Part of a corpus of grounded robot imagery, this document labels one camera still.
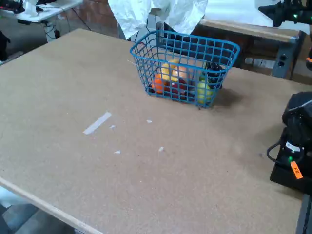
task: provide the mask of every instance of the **white cloth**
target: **white cloth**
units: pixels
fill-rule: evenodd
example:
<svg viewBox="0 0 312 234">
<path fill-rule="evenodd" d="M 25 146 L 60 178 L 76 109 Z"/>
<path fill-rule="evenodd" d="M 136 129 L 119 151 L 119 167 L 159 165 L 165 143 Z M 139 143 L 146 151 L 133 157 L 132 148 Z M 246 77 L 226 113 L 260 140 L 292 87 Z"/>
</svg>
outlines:
<svg viewBox="0 0 312 234">
<path fill-rule="evenodd" d="M 163 22 L 179 33 L 190 34 L 205 14 L 208 0 L 109 0 L 115 18 L 128 39 L 146 27 L 155 10 Z"/>
<path fill-rule="evenodd" d="M 37 16 L 36 4 L 38 0 L 24 0 L 23 7 L 25 9 L 25 13 L 30 16 Z"/>
</svg>

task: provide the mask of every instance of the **table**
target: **table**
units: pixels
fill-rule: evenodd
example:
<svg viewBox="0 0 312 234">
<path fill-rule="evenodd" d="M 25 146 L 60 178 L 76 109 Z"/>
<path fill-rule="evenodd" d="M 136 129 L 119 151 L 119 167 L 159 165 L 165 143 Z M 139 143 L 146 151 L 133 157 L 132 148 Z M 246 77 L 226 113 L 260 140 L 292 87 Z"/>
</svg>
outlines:
<svg viewBox="0 0 312 234">
<path fill-rule="evenodd" d="M 293 234 L 265 151 L 310 87 L 233 68 L 198 110 L 147 95 L 131 45 L 76 30 L 1 67 L 0 185 L 86 234 Z"/>
<path fill-rule="evenodd" d="M 304 32 L 298 32 L 295 30 L 208 19 L 202 19 L 199 24 L 211 28 L 279 42 L 280 46 L 276 56 L 276 63 L 272 70 L 272 76 L 279 78 L 286 77 L 291 65 L 293 68 L 295 67 L 304 37 L 306 35 Z"/>
<path fill-rule="evenodd" d="M 0 15 L 6 16 L 12 19 L 23 20 L 32 23 L 41 23 L 44 20 L 45 24 L 45 33 L 47 37 L 47 41 L 52 41 L 55 37 L 55 29 L 54 29 L 54 20 L 52 17 L 56 17 L 62 12 L 65 12 L 68 9 L 74 8 L 80 4 L 82 4 L 83 0 L 57 0 L 56 2 L 47 3 L 46 5 L 39 5 L 38 7 L 42 8 L 42 12 L 38 12 L 37 16 L 30 16 L 25 12 L 20 14 L 14 14 L 12 11 L 0 10 Z"/>
</svg>

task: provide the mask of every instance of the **banana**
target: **banana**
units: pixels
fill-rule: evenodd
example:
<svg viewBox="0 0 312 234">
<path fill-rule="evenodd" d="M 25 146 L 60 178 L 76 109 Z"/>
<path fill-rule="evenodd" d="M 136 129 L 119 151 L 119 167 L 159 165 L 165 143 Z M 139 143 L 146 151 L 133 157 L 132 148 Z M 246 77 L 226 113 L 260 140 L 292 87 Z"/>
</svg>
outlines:
<svg viewBox="0 0 312 234">
<path fill-rule="evenodd" d="M 172 59 L 169 60 L 168 62 L 172 62 L 172 63 L 179 63 L 178 59 Z M 175 65 L 170 65 L 170 70 L 173 70 L 176 66 Z M 165 63 L 164 65 L 162 65 L 161 67 L 161 76 L 162 79 L 164 80 L 170 80 L 170 76 L 169 76 L 169 64 Z M 178 82 L 178 78 L 177 77 L 171 77 L 171 81 L 173 82 Z"/>
</svg>

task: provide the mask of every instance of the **tape piece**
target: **tape piece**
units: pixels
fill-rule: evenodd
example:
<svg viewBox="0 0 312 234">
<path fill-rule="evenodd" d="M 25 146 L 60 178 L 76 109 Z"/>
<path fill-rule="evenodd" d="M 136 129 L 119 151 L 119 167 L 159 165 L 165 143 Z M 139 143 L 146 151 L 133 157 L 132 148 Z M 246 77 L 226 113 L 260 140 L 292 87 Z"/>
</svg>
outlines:
<svg viewBox="0 0 312 234">
<path fill-rule="evenodd" d="M 86 130 L 84 130 L 83 133 L 88 135 L 88 134 L 94 132 L 94 130 L 97 129 L 102 123 L 104 123 L 110 116 L 112 116 L 112 114 L 109 112 L 106 112 L 100 118 L 98 118 L 97 121 L 95 121 Z"/>
<path fill-rule="evenodd" d="M 302 179 L 303 176 L 302 176 L 301 171 L 300 171 L 300 169 L 299 169 L 299 167 L 295 161 L 291 162 L 291 167 L 292 167 L 293 173 L 296 176 L 296 178 Z"/>
</svg>

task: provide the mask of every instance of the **brick wall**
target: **brick wall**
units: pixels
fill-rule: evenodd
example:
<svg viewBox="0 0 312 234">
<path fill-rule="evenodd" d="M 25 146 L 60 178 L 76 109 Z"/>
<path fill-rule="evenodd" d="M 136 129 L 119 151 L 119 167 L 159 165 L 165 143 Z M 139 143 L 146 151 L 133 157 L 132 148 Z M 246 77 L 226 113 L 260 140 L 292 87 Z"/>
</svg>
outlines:
<svg viewBox="0 0 312 234">
<path fill-rule="evenodd" d="M 84 0 L 83 4 L 74 8 L 86 23 L 100 24 L 117 30 L 117 21 L 108 5 L 108 0 Z M 68 19 L 77 20 L 73 11 L 68 11 Z"/>
</svg>

